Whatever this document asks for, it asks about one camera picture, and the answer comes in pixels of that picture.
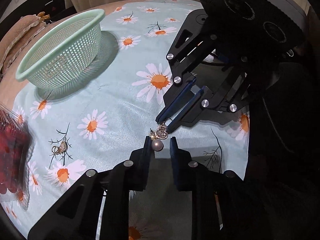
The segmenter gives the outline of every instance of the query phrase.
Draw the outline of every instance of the clear plastic package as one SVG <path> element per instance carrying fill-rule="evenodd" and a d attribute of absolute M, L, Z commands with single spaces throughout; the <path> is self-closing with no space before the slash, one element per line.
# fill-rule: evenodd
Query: clear plastic package
<path fill-rule="evenodd" d="M 0 104 L 0 202 L 22 189 L 30 139 L 26 124 Z"/>

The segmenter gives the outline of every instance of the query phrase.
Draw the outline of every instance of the camera lens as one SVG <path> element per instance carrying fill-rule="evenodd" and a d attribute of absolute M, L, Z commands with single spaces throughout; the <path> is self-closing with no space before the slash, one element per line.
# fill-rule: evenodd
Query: camera lens
<path fill-rule="evenodd" d="M 263 24 L 265 31 L 269 34 L 271 38 L 278 41 L 279 43 L 284 43 L 287 41 L 284 32 L 274 23 L 265 22 Z"/>
<path fill-rule="evenodd" d="M 237 15 L 247 19 L 254 19 L 254 11 L 245 1 L 242 0 L 224 0 L 228 8 Z"/>

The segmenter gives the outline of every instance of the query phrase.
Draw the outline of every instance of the tablecloth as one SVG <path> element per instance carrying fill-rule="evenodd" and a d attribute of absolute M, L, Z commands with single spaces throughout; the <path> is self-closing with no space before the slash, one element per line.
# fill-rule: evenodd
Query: tablecloth
<path fill-rule="evenodd" d="M 25 237 L 84 171 L 112 169 L 143 147 L 150 128 L 157 127 L 163 94 L 172 85 L 166 54 L 187 15 L 199 8 L 201 4 L 191 0 L 149 0 L 118 7 L 100 23 L 101 50 L 82 80 L 54 92 L 29 83 L 17 95 L 13 111 L 28 122 L 33 136 L 25 171 L 28 183 L 16 201 L 1 204 Z M 215 116 L 193 128 L 180 127 L 169 138 L 175 136 L 180 148 L 216 171 L 222 155 L 221 172 L 233 170 L 243 178 L 249 111 Z M 68 144 L 70 158 L 52 160 L 53 147 L 61 140 Z M 218 148 L 217 140 L 222 152 L 210 154 Z M 190 236 L 190 193 L 177 192 L 172 181 L 167 139 L 152 158 L 147 190 L 130 195 L 133 239 Z"/>

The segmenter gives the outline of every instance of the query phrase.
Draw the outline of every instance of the pearl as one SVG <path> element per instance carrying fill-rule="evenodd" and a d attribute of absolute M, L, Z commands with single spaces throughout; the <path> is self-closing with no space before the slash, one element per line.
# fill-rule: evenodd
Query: pearl
<path fill-rule="evenodd" d="M 153 140 L 151 143 L 151 148 L 156 152 L 162 151 L 163 147 L 163 142 L 159 139 Z"/>

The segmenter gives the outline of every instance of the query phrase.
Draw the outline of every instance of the green plastic basket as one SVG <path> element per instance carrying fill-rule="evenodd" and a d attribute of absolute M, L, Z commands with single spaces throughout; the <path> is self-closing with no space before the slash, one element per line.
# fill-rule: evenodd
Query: green plastic basket
<path fill-rule="evenodd" d="M 48 31 L 21 60 L 16 79 L 56 89 L 83 75 L 100 49 L 103 9 L 77 14 Z"/>

